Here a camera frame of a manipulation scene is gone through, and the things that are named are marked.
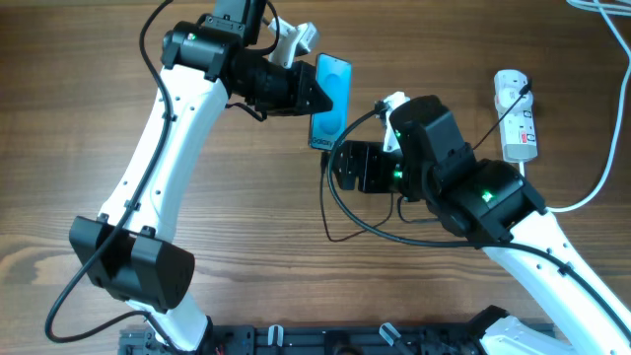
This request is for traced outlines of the white power strip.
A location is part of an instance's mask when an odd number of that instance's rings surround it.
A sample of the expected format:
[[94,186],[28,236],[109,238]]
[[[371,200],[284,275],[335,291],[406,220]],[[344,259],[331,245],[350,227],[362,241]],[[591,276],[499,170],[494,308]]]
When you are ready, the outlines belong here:
[[[528,77],[514,69],[498,71],[494,76],[495,96],[505,87],[520,88],[520,94],[531,93]],[[537,157],[537,142],[532,106],[530,109],[498,112],[503,158],[508,163],[526,163]]]

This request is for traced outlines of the Galaxy S25 smartphone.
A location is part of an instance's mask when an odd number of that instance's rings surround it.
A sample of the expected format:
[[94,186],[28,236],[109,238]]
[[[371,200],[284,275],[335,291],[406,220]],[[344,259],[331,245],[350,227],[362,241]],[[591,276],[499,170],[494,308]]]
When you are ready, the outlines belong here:
[[329,151],[347,127],[352,64],[326,53],[316,57],[316,81],[332,102],[329,111],[311,116],[309,146]]

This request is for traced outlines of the white USB charger plug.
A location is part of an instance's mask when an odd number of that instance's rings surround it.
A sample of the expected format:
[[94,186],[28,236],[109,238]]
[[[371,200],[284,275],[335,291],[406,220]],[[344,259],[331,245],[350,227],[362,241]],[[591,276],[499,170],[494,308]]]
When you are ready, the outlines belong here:
[[505,112],[510,107],[512,111],[530,109],[533,103],[533,94],[520,94],[520,88],[505,87],[499,89],[495,96],[495,108],[499,112]]

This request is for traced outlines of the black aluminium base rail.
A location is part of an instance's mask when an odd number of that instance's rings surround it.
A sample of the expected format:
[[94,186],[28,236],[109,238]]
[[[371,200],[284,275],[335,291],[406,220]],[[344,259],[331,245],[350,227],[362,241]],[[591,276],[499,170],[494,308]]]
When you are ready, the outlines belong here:
[[465,323],[397,326],[400,337],[388,343],[375,326],[254,327],[215,325],[196,351],[206,355],[289,354],[483,354],[481,342]]

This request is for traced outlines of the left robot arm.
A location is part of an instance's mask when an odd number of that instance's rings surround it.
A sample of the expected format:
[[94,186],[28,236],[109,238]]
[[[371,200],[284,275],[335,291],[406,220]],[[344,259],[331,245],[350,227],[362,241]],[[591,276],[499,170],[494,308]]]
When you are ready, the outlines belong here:
[[178,211],[213,125],[229,107],[257,120],[327,112],[331,99],[304,56],[311,23],[265,20],[268,1],[220,1],[166,33],[158,92],[132,159],[94,219],[69,233],[88,277],[144,317],[172,353],[209,344],[211,320],[189,294],[195,260],[174,243]]

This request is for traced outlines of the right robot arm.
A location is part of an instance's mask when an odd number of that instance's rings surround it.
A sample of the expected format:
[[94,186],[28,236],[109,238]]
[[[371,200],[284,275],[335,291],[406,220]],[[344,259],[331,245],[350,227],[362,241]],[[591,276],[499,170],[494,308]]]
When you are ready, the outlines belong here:
[[512,166],[477,160],[435,96],[389,116],[397,154],[378,154],[368,177],[386,191],[426,202],[457,237],[455,248],[485,252],[538,302],[565,335],[535,332],[504,310],[475,319],[486,354],[627,354],[630,312],[572,247],[542,196]]

